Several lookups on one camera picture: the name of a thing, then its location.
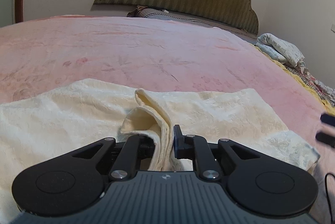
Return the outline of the striped grey pillow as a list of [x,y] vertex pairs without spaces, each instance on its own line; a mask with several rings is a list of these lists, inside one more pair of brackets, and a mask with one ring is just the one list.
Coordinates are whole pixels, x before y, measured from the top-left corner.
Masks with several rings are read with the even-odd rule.
[[159,19],[159,20],[165,20],[165,21],[178,21],[178,22],[185,22],[185,23],[190,23],[192,25],[198,25],[198,26],[203,26],[203,27],[217,27],[222,30],[229,31],[239,37],[243,37],[243,38],[248,37],[251,39],[257,38],[257,36],[252,33],[249,33],[240,28],[230,26],[225,23],[213,21],[210,19],[202,18],[202,17],[195,17],[193,15],[188,15],[188,14],[180,14],[176,12],[170,12],[167,10],[159,10],[159,9],[150,8],[147,6],[138,5],[133,11],[127,14],[127,17]]

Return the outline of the yellow bed sheet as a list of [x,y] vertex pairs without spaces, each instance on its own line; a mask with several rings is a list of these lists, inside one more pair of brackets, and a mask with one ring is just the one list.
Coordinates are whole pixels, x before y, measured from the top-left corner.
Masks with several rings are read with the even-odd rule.
[[308,69],[299,67],[302,63],[293,67],[287,58],[280,54],[272,46],[267,46],[257,42],[255,44],[264,54],[267,54],[271,59],[277,63],[281,63],[287,72],[289,72],[294,79],[296,79],[304,88],[306,88],[312,95],[318,97],[320,102],[325,106],[326,110],[334,114],[334,88],[325,85],[323,82],[316,79],[310,74]]

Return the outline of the cream white pants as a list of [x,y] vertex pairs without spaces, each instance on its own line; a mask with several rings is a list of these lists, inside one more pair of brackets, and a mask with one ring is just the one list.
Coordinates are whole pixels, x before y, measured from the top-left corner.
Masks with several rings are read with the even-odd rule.
[[84,79],[1,105],[1,223],[19,213],[11,194],[18,173],[108,136],[153,139],[152,171],[190,169],[190,162],[173,158],[175,125],[209,142],[228,138],[306,171],[320,159],[254,89],[153,92]]

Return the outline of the pink bed blanket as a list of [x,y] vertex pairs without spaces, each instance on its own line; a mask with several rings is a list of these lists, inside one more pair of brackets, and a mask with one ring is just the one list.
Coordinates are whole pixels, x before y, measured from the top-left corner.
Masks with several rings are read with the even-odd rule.
[[63,15],[1,28],[1,105],[84,79],[153,92],[254,89],[319,153],[318,183],[334,150],[315,139],[324,105],[249,42],[219,28],[128,17]]

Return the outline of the floral white quilt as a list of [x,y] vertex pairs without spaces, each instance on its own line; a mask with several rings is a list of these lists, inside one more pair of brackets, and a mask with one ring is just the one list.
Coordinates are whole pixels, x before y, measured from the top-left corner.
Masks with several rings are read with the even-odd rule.
[[255,46],[273,60],[281,64],[287,64],[300,73],[306,73],[308,71],[305,65],[305,57],[297,46],[271,33],[260,35],[257,38]]

